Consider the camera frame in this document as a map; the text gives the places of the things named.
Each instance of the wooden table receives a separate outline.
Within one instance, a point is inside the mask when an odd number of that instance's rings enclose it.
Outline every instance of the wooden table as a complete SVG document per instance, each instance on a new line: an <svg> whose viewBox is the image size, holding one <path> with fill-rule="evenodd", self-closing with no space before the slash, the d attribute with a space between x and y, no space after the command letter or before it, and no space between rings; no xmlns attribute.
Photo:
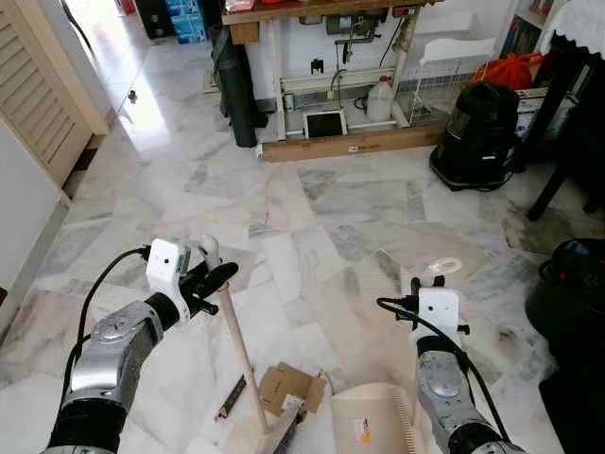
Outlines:
<svg viewBox="0 0 605 454"><path fill-rule="evenodd" d="M393 113L393 118L397 118L399 126L395 130L365 131L336 137L286 140L282 74L281 64L279 63L279 43L276 39L275 21L290 17L350 13L363 9L380 9L395 6L414 7L413 17L411 20L406 19L411 22L411 26L406 26L406 38L404 39L405 45L403 47L407 46L407 48L398 51L398 60L395 68L380 69L384 75L392 77L393 89L397 92L399 78L406 61L409 43L413 36L420 7L433 5L442 1L444 0L309 0L306 2L286 0L282 3L263 4L262 0L256 0L256 5L249 11L233 13L223 11L222 22L224 25L230 27L234 44L258 43L260 41L259 23L268 23L268 38L273 59L273 86L277 104L278 141L262 144L259 153L260 157L266 161L280 162L438 144L441 140L443 125L411 128L407 120L402 120L400 115L395 115L395 112ZM372 80L372 83L376 83L379 75L373 77L375 77L375 80ZM395 104L399 112L401 112L399 104L396 102Z"/></svg>

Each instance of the wooden door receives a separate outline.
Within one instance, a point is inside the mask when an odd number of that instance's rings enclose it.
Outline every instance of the wooden door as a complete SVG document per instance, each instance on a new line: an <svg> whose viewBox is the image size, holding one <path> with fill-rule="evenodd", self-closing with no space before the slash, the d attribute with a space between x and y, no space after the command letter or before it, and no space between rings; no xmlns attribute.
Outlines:
<svg viewBox="0 0 605 454"><path fill-rule="evenodd" d="M15 0L0 0L0 111L62 186L93 132Z"/></svg>

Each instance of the white plastic jug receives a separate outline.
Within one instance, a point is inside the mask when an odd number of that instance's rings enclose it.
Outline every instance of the white plastic jug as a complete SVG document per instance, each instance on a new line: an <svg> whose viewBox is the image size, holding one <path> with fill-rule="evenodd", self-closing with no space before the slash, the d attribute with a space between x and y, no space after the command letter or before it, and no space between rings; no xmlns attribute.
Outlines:
<svg viewBox="0 0 605 454"><path fill-rule="evenodd" d="M387 76L381 76L380 82L368 93L368 112L371 121L385 121L390 118L390 106L395 98L393 89L387 82Z"/></svg>

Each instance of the wooden plank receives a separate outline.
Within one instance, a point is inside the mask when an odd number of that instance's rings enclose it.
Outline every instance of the wooden plank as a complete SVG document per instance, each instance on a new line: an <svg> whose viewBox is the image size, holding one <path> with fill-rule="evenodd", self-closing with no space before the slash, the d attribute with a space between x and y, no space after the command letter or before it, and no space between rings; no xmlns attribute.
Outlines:
<svg viewBox="0 0 605 454"><path fill-rule="evenodd" d="M374 153L400 148L437 145L444 125L403 128L391 131L322 137L320 139L290 140L263 144L263 160L270 163L300 161L358 153Z"/></svg>
<svg viewBox="0 0 605 454"><path fill-rule="evenodd" d="M246 24L233 24L231 26L231 37L233 44L250 44L260 41L258 22L248 22Z"/></svg>
<svg viewBox="0 0 605 454"><path fill-rule="evenodd" d="M424 6L443 0L286 0L282 3L265 4L261 1L250 11L229 13L223 11L223 24L246 24L247 22L262 22L286 17L322 16L354 12L361 9L379 9L388 7Z"/></svg>

